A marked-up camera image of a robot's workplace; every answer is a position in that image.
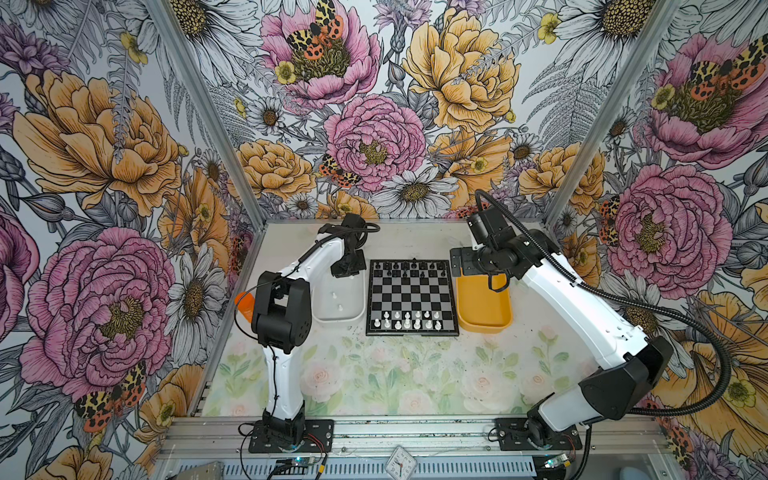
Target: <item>pink peony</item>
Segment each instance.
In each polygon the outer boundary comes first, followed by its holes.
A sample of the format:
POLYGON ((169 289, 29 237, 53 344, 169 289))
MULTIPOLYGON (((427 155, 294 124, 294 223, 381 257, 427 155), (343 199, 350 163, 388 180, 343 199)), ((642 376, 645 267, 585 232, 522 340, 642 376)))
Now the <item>pink peony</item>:
POLYGON ((117 385, 139 362, 155 373, 170 351, 163 329, 174 281, 163 250, 128 228, 54 253, 29 290, 36 336, 24 345, 22 378, 76 400, 117 385))
MULTIPOLYGON (((379 75, 381 48, 377 35, 368 36, 354 8, 347 13, 338 0, 334 5, 336 15, 344 21, 342 40, 343 48, 349 54, 349 66, 343 76, 326 74, 309 81, 298 78, 286 84, 288 93, 302 108, 317 109, 328 104, 347 102, 356 94, 370 91, 379 75)), ((275 68, 281 61, 293 63, 293 49, 286 38, 295 31, 308 30, 314 21, 314 5, 308 14, 298 11, 288 16, 285 11, 280 11, 279 16, 266 15, 261 21, 262 49, 267 52, 267 55, 261 57, 264 66, 275 68)), ((286 104, 286 108, 291 109, 291 105, 286 104)))
POLYGON ((39 263, 38 246, 27 230, 0 211, 0 340, 16 325, 24 305, 24 284, 39 263))
POLYGON ((328 154, 339 166, 362 178, 363 190, 378 191, 382 182, 424 161, 422 122, 410 108, 398 107, 381 95, 349 102, 341 115, 326 120, 328 154))
POLYGON ((629 270, 675 300, 696 293, 725 261, 733 231, 723 195, 693 165, 643 167, 619 201, 619 244, 608 261, 620 275, 629 270))
POLYGON ((677 161, 698 162, 711 170, 731 164, 768 135, 768 74, 743 91, 729 86, 706 101, 690 96, 693 63, 722 65, 749 44, 732 47, 728 38, 718 45, 715 36, 707 39, 695 34, 667 63, 667 71, 657 75, 654 109, 644 125, 645 141, 654 151, 664 151, 677 161))

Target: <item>orange tray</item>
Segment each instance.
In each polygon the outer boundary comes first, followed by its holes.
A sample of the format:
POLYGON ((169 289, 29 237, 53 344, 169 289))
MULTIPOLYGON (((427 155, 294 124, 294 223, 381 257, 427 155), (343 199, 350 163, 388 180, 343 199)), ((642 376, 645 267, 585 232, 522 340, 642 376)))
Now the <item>orange tray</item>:
MULTIPOLYGON (((493 288, 500 288, 505 281, 503 275, 494 276, 493 288)), ((456 279, 456 310, 458 324, 468 332, 499 333, 512 324, 509 292, 490 290, 485 275, 456 279)))

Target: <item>chessboard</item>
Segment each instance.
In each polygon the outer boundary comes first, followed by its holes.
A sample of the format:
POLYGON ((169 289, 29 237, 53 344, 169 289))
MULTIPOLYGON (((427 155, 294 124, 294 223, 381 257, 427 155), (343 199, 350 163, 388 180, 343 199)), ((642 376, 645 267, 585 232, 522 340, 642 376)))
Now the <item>chessboard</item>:
POLYGON ((457 336, 447 260, 370 260, 366 335, 457 336))

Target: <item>table surface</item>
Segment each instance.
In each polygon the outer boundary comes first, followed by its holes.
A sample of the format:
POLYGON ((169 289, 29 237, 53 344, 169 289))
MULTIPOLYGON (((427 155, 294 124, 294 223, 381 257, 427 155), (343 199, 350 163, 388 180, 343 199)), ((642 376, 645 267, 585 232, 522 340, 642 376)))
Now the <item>table surface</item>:
MULTIPOLYGON (((248 287, 305 252, 320 225, 269 225, 248 287)), ((472 245, 463 222, 380 225, 363 247, 368 260, 448 259, 450 249, 472 245)), ((514 321, 495 335, 366 336, 363 321, 341 329, 313 325, 300 353, 306 414, 524 413, 596 370, 584 342, 536 292, 513 279, 509 294, 514 321)), ((203 416, 261 415, 267 391, 261 347, 233 326, 203 416)))

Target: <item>floral tabletop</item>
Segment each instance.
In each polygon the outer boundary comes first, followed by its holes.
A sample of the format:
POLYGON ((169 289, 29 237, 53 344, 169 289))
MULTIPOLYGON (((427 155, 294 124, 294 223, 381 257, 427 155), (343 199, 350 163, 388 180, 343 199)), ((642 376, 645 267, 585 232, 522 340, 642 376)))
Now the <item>floral tabletop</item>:
MULTIPOLYGON (((526 412, 596 370, 586 345, 541 297, 511 287, 515 321, 496 335, 366 336, 315 326, 302 346, 306 414, 466 415, 526 412)), ((259 416, 267 400, 262 349, 227 340, 203 416, 259 416)))

